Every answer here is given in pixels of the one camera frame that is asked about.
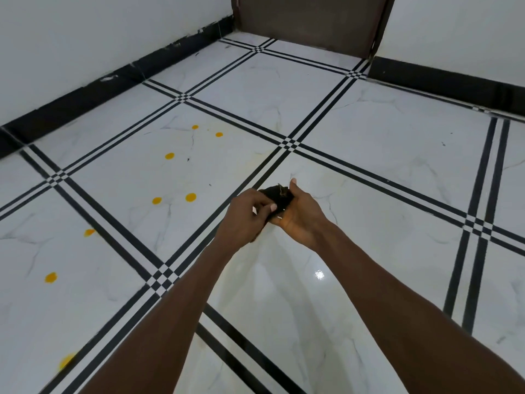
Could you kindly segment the small black cloth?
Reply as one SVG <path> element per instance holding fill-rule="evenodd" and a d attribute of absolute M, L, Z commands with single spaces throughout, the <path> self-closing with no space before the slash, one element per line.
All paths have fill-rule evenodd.
<path fill-rule="evenodd" d="M 276 210 L 270 213 L 266 218 L 266 223 L 273 217 L 283 213 L 294 199 L 294 195 L 290 189 L 287 186 L 282 186 L 280 184 L 265 189 L 259 189 L 259 192 L 263 193 L 277 206 Z"/>

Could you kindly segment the person's right hand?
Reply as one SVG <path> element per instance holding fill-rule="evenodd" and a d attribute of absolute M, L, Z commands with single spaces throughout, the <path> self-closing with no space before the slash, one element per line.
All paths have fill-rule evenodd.
<path fill-rule="evenodd" d="M 318 202 L 308 192 L 305 192 L 305 206 L 288 206 L 269 222 L 315 252 L 320 248 L 322 231 L 330 223 Z"/>

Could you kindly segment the long black skirting board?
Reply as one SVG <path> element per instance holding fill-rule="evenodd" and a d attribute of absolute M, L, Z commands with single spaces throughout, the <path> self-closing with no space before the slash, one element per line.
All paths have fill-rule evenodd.
<path fill-rule="evenodd" d="M 234 31 L 234 15 L 209 24 L 0 126 L 0 160 Z"/>

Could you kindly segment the scatter of yellow floor spots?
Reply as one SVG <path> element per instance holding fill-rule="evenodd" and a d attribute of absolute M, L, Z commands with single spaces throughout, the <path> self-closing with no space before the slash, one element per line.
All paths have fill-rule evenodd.
<path fill-rule="evenodd" d="M 161 297 L 178 275 L 168 259 L 203 222 L 213 189 L 209 173 L 198 171 L 206 141 L 221 145 L 214 131 L 189 123 L 140 122 L 109 125 L 79 120 L 32 146 L 32 155 L 58 181 L 55 198 L 78 208 L 72 233 L 57 234 L 51 248 L 64 253 L 57 268 L 68 293 L 105 301 L 95 319 L 115 316 L 143 286 Z"/>

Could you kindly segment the person's right forearm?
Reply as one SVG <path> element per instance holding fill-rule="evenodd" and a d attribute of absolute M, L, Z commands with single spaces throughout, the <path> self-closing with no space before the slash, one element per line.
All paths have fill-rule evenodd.
<path fill-rule="evenodd" d="M 409 394 L 525 394 L 525 379 L 331 222 L 313 247 Z"/>

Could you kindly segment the person's left hand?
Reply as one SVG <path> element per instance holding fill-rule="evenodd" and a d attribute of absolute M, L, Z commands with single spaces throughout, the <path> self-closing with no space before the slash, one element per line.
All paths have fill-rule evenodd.
<path fill-rule="evenodd" d="M 270 213 L 249 212 L 245 200 L 247 196 L 265 195 L 255 189 L 248 189 L 232 199 L 213 240 L 216 253 L 233 256 L 242 247 L 253 242 L 266 225 L 266 218 Z"/>

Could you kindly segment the short black skirting board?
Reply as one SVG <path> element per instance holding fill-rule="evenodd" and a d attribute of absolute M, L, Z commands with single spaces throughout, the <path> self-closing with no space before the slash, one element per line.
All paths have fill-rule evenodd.
<path fill-rule="evenodd" d="M 525 118 L 525 86 L 375 57 L 368 77 Z"/>

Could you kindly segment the person's left forearm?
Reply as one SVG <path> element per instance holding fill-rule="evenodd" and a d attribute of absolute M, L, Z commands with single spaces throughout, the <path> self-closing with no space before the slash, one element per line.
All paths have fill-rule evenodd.
<path fill-rule="evenodd" d="M 173 394 L 214 285 L 244 245 L 215 237 L 79 394 Z"/>

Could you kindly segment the brown wooden door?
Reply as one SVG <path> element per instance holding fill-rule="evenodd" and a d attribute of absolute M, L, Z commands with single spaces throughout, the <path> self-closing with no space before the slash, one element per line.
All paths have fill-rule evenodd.
<path fill-rule="evenodd" d="M 231 0 L 241 31 L 368 59 L 395 0 Z"/>

